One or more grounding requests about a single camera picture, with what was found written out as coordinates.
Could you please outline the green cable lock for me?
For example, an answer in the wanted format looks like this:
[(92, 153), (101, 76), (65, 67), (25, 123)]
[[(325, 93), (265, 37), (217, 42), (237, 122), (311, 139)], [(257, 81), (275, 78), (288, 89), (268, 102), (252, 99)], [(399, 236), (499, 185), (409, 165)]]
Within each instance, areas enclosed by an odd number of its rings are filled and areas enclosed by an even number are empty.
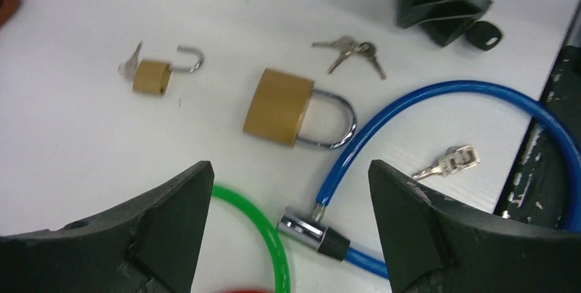
[(271, 257), (274, 276), (274, 292), (291, 293), (291, 272), (284, 245), (277, 234), (277, 230), (271, 224), (263, 212), (249, 199), (225, 186), (214, 185), (212, 197), (220, 199), (242, 212), (254, 224), (262, 236)]

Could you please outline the red cable lock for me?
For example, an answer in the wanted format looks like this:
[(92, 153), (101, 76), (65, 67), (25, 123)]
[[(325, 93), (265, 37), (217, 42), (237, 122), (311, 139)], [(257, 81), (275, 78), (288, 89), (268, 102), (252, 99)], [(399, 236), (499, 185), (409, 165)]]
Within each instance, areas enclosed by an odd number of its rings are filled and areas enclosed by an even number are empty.
[(267, 291), (267, 290), (262, 290), (262, 289), (236, 288), (236, 289), (231, 289), (231, 290), (224, 290), (224, 291), (221, 291), (220, 293), (271, 293), (271, 292)]

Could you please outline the brass padlock keys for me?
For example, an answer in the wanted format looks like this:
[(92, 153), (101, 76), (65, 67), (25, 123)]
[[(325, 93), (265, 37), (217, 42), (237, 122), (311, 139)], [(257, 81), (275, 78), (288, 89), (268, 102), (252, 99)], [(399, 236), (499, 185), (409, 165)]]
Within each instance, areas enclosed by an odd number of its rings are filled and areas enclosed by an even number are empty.
[(350, 56), (357, 55), (365, 59), (373, 67), (381, 80), (387, 79), (387, 74), (382, 68), (377, 57), (377, 47), (372, 42), (358, 42), (351, 36), (341, 36), (339, 39), (333, 41), (313, 42), (311, 46), (336, 49), (339, 52), (337, 59), (327, 69), (327, 74), (329, 75), (332, 74)]

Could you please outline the black padlock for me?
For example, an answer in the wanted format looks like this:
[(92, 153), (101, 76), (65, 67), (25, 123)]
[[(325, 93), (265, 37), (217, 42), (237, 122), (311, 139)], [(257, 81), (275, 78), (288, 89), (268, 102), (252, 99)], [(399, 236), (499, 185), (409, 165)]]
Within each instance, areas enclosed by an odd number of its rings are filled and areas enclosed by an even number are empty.
[(488, 21), (474, 22), (464, 33), (466, 41), (481, 51), (490, 51), (503, 39), (500, 28)]

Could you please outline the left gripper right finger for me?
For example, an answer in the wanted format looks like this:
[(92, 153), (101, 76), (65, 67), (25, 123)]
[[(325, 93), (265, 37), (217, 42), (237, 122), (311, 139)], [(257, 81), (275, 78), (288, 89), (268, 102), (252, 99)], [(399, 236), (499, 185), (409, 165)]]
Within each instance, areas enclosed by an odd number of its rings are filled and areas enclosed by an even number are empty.
[(580, 291), (578, 234), (488, 214), (382, 160), (368, 178), (392, 291)]

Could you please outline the small brass padlock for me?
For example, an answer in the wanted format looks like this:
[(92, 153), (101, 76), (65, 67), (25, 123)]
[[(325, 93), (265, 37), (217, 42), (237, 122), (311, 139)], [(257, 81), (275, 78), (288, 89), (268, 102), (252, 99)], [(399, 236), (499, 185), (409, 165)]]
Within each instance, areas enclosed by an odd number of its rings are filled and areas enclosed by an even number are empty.
[(171, 62), (152, 60), (140, 57), (143, 42), (140, 41), (132, 54), (118, 67), (119, 74), (132, 84), (132, 92), (163, 96), (168, 87), (172, 73), (192, 74), (205, 63), (206, 55), (197, 47), (179, 45), (177, 52), (187, 53), (197, 58), (189, 66), (176, 66)]

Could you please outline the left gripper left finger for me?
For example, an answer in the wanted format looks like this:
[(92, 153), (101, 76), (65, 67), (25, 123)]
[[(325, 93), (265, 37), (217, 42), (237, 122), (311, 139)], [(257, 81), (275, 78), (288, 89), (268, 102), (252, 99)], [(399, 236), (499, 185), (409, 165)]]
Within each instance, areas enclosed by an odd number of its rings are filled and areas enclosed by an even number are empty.
[(200, 161), (103, 212), (1, 238), (2, 292), (189, 292), (214, 171)]

